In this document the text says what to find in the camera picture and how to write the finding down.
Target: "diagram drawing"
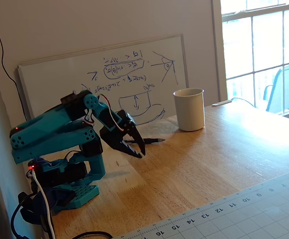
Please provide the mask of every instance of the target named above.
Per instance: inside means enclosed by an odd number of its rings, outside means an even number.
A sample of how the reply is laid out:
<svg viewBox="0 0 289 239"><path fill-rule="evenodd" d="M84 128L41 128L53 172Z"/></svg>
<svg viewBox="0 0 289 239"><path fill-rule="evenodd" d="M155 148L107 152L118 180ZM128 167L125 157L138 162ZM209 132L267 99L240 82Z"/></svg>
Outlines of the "diagram drawing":
<svg viewBox="0 0 289 239"><path fill-rule="evenodd" d="M151 66L164 66L164 69L166 70L166 73L165 73L165 75L163 76L163 79L162 79L162 81L161 82L163 82L164 80L165 80L165 78L167 77L167 75L168 75L168 73L170 72L170 73L173 73L174 74L174 77L175 77L175 80L176 80L176 83L177 84L179 84L178 83L178 80L177 80L177 78L176 78L176 73L175 73L175 66L174 66L174 60L170 60L170 59L168 59L168 58L166 58L165 56L163 56L163 55L161 55L161 54L159 54L159 53L156 53L155 51L153 51L153 53L154 54L156 54L156 55L158 55L158 56L160 56L161 57L161 63L157 63L157 64L153 64L153 65L151 65Z"/></svg>
<svg viewBox="0 0 289 239"><path fill-rule="evenodd" d="M121 109L130 113L136 125L162 119L164 116L165 110L161 104L151 104L150 92L151 91L145 91L136 95L119 98Z"/></svg>

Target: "cutting mat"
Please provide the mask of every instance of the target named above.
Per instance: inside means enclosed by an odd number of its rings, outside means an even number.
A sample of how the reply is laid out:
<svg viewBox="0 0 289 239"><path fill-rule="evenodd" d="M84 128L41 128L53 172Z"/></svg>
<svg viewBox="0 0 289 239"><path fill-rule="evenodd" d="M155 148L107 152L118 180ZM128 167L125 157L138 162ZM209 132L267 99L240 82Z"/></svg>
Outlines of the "cutting mat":
<svg viewBox="0 0 289 239"><path fill-rule="evenodd" d="M289 173L123 239L289 239Z"/></svg>

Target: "whiteboard frame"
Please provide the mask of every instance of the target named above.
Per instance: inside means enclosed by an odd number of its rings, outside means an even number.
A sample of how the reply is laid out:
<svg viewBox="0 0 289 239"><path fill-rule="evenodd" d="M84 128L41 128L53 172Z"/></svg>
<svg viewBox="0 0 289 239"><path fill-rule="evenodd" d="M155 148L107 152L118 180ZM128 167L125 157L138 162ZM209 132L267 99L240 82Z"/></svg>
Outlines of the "whiteboard frame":
<svg viewBox="0 0 289 239"><path fill-rule="evenodd" d="M38 59L38 60L32 60L32 61L26 61L26 62L20 63L18 65L18 73L19 73L19 77L20 77L21 86L22 86L22 89L23 89L23 92L24 92L25 102L26 102L26 104L28 106L28 109L29 109L29 115L28 116L26 115L27 118L29 120L33 119L34 118L34 114L33 114L33 111L32 111L32 108L31 108L31 104L30 104L30 101L29 101L29 96L28 96L28 93L27 93L25 80L24 80L24 77L23 77L23 74L22 74L22 71L21 71L21 67L22 66L28 66L28 65L38 64L38 63L42 63L42 62L60 60L60 59L63 59L63 58L81 56L81 55L85 55L85 54L92 54L92 53L95 53L95 52L107 51L107 50L112 50L112 49L116 49L116 48L132 46L132 45L138 45L138 44L148 43L148 42L152 42L152 41L164 40L164 39L172 38L172 37L179 37L179 36L181 37L184 72L185 72L185 81L186 81L186 87L188 88L189 87L189 80L188 80L188 71L187 71L186 55L185 55L185 47L184 47L184 37L183 37L183 34L180 34L180 33L172 34L172 35L166 35L166 36L160 36L160 37L154 37L154 38L150 38L150 39L146 39L146 40L122 43L122 44L117 44L117 45L112 45L112 46L100 47L100 48L96 48L96 49L92 49L92 50L79 51L79 52L69 53L69 54L64 54L64 55L59 55L59 56L46 57L46 58L42 58L42 59Z"/></svg>

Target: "whiteboard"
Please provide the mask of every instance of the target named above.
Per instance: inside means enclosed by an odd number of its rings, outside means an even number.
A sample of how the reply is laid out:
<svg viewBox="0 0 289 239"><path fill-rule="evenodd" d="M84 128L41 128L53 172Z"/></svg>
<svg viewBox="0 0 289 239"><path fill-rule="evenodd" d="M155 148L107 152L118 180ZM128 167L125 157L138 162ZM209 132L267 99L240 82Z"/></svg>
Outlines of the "whiteboard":
<svg viewBox="0 0 289 239"><path fill-rule="evenodd" d="M18 71L31 119L88 89L140 125L175 115L173 92L188 87L181 34L25 62Z"/></svg>

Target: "white cable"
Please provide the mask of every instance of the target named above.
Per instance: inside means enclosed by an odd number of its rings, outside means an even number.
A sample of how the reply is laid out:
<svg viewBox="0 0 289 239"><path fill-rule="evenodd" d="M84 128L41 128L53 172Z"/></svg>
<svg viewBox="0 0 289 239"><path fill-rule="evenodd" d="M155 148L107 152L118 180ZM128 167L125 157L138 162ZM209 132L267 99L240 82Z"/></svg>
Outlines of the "white cable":
<svg viewBox="0 0 289 239"><path fill-rule="evenodd" d="M118 126L118 124L116 123L116 121L114 120L114 118L113 118L113 116L112 116L112 114L111 114L111 106L110 106L110 102L109 102L108 98L107 98L106 96L104 96L103 94L100 94L100 95L105 99L106 103L108 104L109 113L110 113L110 116L111 116L111 118L112 118L115 126L116 126L121 132L123 132L124 129L122 129L120 126Z"/></svg>
<svg viewBox="0 0 289 239"><path fill-rule="evenodd" d="M56 239L55 233L54 233L54 229L53 229L53 226L52 226L52 224L51 224L49 204L48 204L46 195L45 195L45 193L44 193L43 188L41 187L41 185L39 184L39 182L38 182L38 180L37 180L37 177L36 177L36 174L35 174L35 171L34 171L34 170L32 170L32 174L33 174L33 178L34 178L37 186L39 187L39 190L40 190L40 192L41 192L41 194L43 195L43 198L44 198L44 200L45 200L46 209L47 209L47 220L48 220L48 225L49 225L49 228L50 228L51 235L52 235L53 239Z"/></svg>

